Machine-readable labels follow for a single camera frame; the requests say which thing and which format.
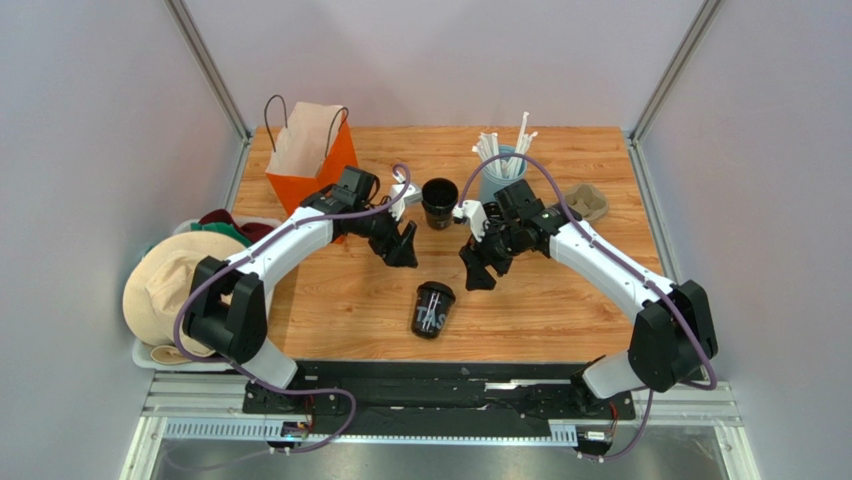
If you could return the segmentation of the single brown plastic cup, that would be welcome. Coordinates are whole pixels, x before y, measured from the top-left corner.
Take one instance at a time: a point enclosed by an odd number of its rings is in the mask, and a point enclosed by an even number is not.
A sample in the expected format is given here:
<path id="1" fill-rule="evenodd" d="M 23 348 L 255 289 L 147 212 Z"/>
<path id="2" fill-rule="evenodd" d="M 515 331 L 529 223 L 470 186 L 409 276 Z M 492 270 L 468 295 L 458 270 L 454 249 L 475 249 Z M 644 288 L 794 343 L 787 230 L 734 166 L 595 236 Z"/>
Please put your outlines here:
<path id="1" fill-rule="evenodd" d="M 454 304 L 435 302 L 420 305 L 417 300 L 411 322 L 412 333 L 424 339 L 437 339 L 446 325 L 450 309 Z"/>

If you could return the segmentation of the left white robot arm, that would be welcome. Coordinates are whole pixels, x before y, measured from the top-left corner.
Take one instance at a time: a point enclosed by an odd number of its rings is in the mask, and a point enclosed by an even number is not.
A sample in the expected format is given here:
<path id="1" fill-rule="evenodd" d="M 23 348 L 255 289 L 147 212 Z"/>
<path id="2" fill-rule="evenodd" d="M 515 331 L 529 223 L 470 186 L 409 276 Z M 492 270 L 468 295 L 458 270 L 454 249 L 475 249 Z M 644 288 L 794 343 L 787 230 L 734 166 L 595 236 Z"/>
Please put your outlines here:
<path id="1" fill-rule="evenodd" d="M 211 256 L 195 268 L 187 300 L 173 334 L 180 352 L 189 337 L 213 350 L 249 380 L 276 393 L 291 394 L 298 366 L 268 337 L 268 295 L 303 260 L 335 240 L 355 235 L 367 240 L 386 265 L 415 268 L 417 227 L 399 226 L 407 206 L 421 198 L 410 169 L 392 168 L 396 180 L 387 201 L 374 206 L 375 175 L 347 167 L 340 179 L 307 197 L 288 219 L 258 243 L 225 260 Z"/>

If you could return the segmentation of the orange paper bag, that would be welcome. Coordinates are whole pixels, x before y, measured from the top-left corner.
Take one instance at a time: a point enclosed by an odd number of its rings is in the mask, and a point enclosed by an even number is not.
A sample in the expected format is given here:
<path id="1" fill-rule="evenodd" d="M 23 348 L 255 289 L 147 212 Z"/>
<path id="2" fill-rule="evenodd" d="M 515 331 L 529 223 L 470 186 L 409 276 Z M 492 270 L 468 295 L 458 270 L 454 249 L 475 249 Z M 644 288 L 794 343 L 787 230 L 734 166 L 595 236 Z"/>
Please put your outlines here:
<path id="1" fill-rule="evenodd" d="M 270 136 L 265 174 L 286 214 L 303 199 L 338 181 L 358 160 L 343 105 L 298 102 L 284 109 L 284 125 Z"/>

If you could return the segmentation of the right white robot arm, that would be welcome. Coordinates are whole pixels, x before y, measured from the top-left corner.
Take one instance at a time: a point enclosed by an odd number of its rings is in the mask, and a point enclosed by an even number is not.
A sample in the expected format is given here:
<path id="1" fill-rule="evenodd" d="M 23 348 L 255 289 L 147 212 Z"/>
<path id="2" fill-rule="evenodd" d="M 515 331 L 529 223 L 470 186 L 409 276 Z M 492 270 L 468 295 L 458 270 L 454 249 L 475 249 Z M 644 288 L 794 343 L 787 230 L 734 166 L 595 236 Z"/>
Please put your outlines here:
<path id="1" fill-rule="evenodd" d="M 578 402 L 594 405 L 623 392 L 664 393 L 708 368 L 718 342 L 705 289 L 655 274 L 607 242 L 579 213 L 547 206 L 520 180 L 492 202 L 463 200 L 454 220 L 471 230 L 460 250 L 469 291 L 492 290 L 515 257 L 539 252 L 580 274 L 632 326 L 629 346 L 586 364 L 570 378 Z"/>

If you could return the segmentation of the single black cup lid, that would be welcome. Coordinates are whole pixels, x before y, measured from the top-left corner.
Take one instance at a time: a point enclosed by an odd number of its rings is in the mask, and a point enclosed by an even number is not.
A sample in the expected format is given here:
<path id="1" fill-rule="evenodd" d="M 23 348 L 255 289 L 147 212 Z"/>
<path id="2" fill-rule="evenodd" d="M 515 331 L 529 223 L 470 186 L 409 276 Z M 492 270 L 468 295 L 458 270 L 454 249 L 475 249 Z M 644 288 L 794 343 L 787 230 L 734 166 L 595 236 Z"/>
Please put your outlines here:
<path id="1" fill-rule="evenodd" d="M 456 302 L 456 295 L 451 287 L 437 282 L 427 281 L 417 287 L 417 302 L 420 305 L 428 305 L 437 302 L 438 304 L 447 303 L 453 305 Z"/>

